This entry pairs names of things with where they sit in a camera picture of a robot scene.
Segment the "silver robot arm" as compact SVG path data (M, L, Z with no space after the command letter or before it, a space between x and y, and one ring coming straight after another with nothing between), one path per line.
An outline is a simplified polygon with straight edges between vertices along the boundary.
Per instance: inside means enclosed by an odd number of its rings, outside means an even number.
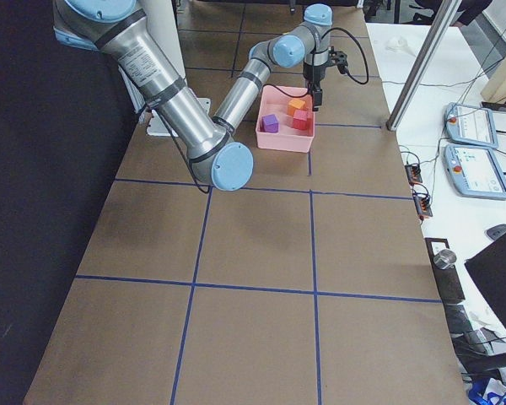
M209 116L148 31L148 13L139 1L55 1L60 40L111 56L186 146L191 176L221 191L235 191L251 178L251 151L234 140L243 120L275 67L291 68L326 54L331 7L317 3L287 34L256 44L234 86L214 116Z

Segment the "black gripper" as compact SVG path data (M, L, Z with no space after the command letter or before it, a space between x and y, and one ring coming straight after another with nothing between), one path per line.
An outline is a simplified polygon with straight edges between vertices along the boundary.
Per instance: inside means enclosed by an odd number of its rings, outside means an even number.
M303 76L306 83L306 87L310 88L310 95L312 99L312 110L318 111L322 106L323 90L320 86L320 82L326 76L326 65L309 65L303 63Z

